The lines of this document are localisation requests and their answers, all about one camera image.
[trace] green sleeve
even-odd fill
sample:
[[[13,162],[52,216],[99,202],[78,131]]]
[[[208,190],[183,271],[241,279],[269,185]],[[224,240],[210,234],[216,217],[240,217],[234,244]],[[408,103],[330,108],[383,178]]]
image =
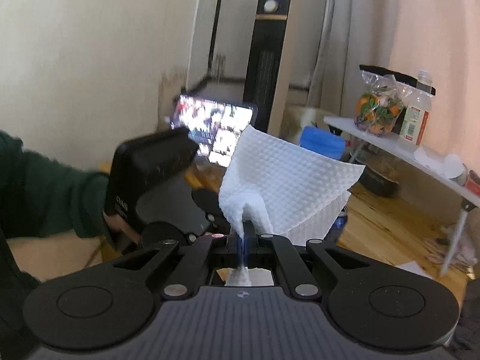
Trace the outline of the green sleeve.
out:
[[[75,230],[105,234],[102,217],[108,178],[82,172],[23,149],[0,131],[0,227],[6,238],[45,237]]]

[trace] paper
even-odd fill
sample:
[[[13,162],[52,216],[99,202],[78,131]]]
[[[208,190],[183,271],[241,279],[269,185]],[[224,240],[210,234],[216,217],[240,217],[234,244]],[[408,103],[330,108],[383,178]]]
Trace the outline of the paper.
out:
[[[272,273],[267,269],[241,267],[232,269],[226,278],[225,285],[228,287],[263,287],[273,286]]]
[[[397,268],[400,268],[400,269],[403,269],[404,271],[408,271],[408,272],[411,272],[413,274],[423,276],[424,278],[429,278],[429,279],[433,280],[433,278],[429,274],[427,274],[422,269],[422,267],[420,265],[418,265],[418,263],[416,261],[410,261],[410,262],[407,262],[405,264],[397,265]]]
[[[421,146],[414,152],[413,157],[420,164],[447,179],[454,179],[464,171],[462,160],[456,154],[441,157],[432,151],[425,150]]]
[[[242,221],[251,220],[258,233],[305,245],[326,235],[363,169],[248,126],[226,170],[218,202],[240,237]]]

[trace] metal screw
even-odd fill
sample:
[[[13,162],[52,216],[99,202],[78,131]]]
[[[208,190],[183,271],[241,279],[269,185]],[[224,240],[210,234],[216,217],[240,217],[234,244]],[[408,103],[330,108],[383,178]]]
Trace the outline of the metal screw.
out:
[[[300,284],[295,287],[295,292],[300,296],[312,296],[318,292],[318,287],[313,284]]]
[[[168,296],[182,296],[185,295],[188,291],[188,288],[183,284],[170,284],[163,289],[165,295]]]

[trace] plastic bottle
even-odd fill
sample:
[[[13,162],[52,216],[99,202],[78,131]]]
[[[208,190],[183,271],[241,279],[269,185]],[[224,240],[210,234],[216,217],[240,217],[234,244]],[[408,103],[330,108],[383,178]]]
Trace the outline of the plastic bottle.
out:
[[[431,75],[427,71],[418,72],[417,90],[410,97],[411,101],[398,136],[398,145],[409,152],[414,152],[422,144],[423,132],[431,112],[432,83]]]

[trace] person's hand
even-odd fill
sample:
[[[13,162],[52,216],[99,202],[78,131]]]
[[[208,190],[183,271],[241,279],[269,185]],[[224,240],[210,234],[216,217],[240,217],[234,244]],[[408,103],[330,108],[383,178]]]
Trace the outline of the person's hand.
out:
[[[136,244],[140,243],[140,234],[131,228],[131,226],[120,215],[115,214],[108,216],[103,212],[103,218],[111,231],[116,233],[124,233]]]

